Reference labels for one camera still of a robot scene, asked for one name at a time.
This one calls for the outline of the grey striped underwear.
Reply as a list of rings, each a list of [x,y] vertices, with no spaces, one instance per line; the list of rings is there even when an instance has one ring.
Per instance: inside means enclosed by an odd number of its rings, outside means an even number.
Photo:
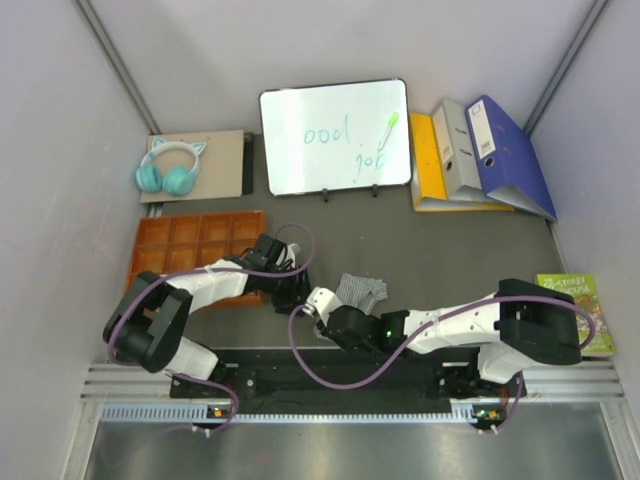
[[[388,288],[382,279],[345,273],[340,279],[336,296],[343,305],[355,307],[369,315],[379,302],[388,298]]]

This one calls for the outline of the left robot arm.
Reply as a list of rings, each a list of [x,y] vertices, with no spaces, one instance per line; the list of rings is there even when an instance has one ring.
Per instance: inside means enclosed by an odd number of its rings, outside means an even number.
[[[103,330],[109,355],[149,373],[191,377],[205,396],[220,394],[227,374],[216,353],[184,336],[189,316],[254,293],[267,294],[276,312],[290,313],[310,293],[309,264],[299,265],[297,255],[295,244],[261,234],[243,253],[203,267],[137,274]]]

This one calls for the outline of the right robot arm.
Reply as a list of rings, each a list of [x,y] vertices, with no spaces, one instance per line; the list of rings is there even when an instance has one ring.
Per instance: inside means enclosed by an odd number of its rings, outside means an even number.
[[[466,380],[481,396],[530,367],[582,360],[574,300],[517,279],[500,281],[496,292],[468,304],[379,317],[346,305],[326,288],[316,288],[303,310],[316,318],[320,334],[344,351],[397,358],[475,347],[477,364],[469,367]]]

